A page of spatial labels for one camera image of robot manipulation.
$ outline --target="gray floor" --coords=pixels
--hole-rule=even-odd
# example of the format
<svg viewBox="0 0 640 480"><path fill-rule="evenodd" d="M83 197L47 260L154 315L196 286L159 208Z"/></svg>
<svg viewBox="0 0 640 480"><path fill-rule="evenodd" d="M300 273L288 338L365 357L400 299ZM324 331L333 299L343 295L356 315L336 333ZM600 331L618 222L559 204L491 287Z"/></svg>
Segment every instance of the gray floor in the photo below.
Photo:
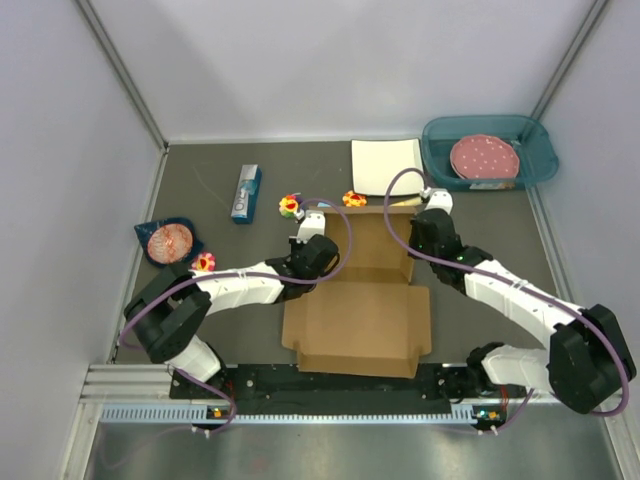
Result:
<svg viewBox="0 0 640 480"><path fill-rule="evenodd" d="M301 192L340 202L352 186L350 158L348 142L172 146L153 218L190 218L221 270L286 255L287 237L297 229L279 215L280 198ZM231 222L229 212L244 163L259 164L263 180L254 223L241 226ZM553 291L526 193L455 194L453 218L463 241L489 251L543 290ZM157 271L143 260L136 290ZM491 341L536 346L528 333L494 310L437 282L426 263L416 264L413 283L432 289L433 352L422 361L461 362L473 348ZM208 318L199 336L227 363L293 363L293 352L281 346L282 316L282 305L228 310ZM121 348L117 361L148 359L143 352Z"/></svg>
<svg viewBox="0 0 640 480"><path fill-rule="evenodd" d="M166 425L102 425L114 464ZM529 406L497 438L437 426L236 426L219 437L173 432L120 468L101 460L87 480L621 480L601 419Z"/></svg>

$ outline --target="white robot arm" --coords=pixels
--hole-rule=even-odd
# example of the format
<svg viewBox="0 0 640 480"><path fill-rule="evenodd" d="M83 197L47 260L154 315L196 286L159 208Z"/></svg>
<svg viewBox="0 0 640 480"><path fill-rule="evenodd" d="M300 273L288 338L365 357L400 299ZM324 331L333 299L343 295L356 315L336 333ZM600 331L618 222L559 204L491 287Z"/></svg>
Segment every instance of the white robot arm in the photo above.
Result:
<svg viewBox="0 0 640 480"><path fill-rule="evenodd" d="M299 217L298 234L289 238L291 255L265 260L252 267L217 272L219 278L198 282L172 296L173 308L161 303L142 318L133 330L153 363L178 368L201 382L209 382L224 365L214 349L195 334L207 315L249 304L272 304L298 298L313 285L294 285L273 276L314 280L335 266L338 247L324 236L325 218L307 210ZM266 273L272 278L251 276ZM126 307L131 320L155 298L181 281L208 275L177 263L165 267Z"/></svg>
<svg viewBox="0 0 640 480"><path fill-rule="evenodd" d="M442 189L422 193L425 208L412 220L409 246L420 253L497 274L501 282L476 272L465 272L431 262L440 281L462 294L498 310L533 335L542 349L522 349L499 343L474 350L467 360L478 378L493 385L520 385L553 392L569 408L591 412L621 386L620 376L601 342L576 318L558 308L569 307L594 323L611 342L625 366L629 380L636 367L615 315L596 305L584 309L534 287L494 260L487 252L463 245L450 217L451 195ZM543 294L540 300L523 288Z"/></svg>

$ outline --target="pink plate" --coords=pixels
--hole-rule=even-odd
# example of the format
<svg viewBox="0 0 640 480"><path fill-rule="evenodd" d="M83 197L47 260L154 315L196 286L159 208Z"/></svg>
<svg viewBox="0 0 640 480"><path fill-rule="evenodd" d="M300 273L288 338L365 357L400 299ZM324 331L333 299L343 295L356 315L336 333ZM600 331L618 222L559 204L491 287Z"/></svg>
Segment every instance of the pink plate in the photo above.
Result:
<svg viewBox="0 0 640 480"><path fill-rule="evenodd" d="M179 223L170 223L153 232L147 251L158 263L169 264L182 260L193 247L191 231Z"/></svg>
<svg viewBox="0 0 640 480"><path fill-rule="evenodd" d="M451 149L450 159L461 178L515 178L520 171L513 147L489 135L464 137Z"/></svg>

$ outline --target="flattened cardboard box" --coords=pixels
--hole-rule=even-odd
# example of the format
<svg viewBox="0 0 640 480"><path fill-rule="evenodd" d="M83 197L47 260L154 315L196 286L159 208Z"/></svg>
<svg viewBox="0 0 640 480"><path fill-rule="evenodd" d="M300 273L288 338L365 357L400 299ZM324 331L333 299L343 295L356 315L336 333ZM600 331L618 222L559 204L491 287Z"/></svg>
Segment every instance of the flattened cardboard box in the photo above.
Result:
<svg viewBox="0 0 640 480"><path fill-rule="evenodd" d="M303 372L412 378L431 352L429 289L410 286L413 260L386 229L382 207L342 210L353 229L351 257L333 279L285 304L282 344ZM390 208L408 241L413 207ZM326 235L347 251L340 215L325 211Z"/></svg>

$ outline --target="white wall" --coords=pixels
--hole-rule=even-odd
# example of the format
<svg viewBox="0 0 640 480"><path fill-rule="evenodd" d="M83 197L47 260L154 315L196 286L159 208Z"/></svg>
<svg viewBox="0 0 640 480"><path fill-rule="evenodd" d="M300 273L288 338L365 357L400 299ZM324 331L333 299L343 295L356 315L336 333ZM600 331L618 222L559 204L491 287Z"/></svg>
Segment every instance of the white wall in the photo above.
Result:
<svg viewBox="0 0 640 480"><path fill-rule="evenodd" d="M561 168L542 192L579 300L617 314L640 364L640 3L611 3L544 118Z"/></svg>
<svg viewBox="0 0 640 480"><path fill-rule="evenodd" d="M0 478L53 478L158 152L72 2L0 2Z"/></svg>
<svg viewBox="0 0 640 480"><path fill-rule="evenodd" d="M170 140L529 113L588 0L93 0Z"/></svg>

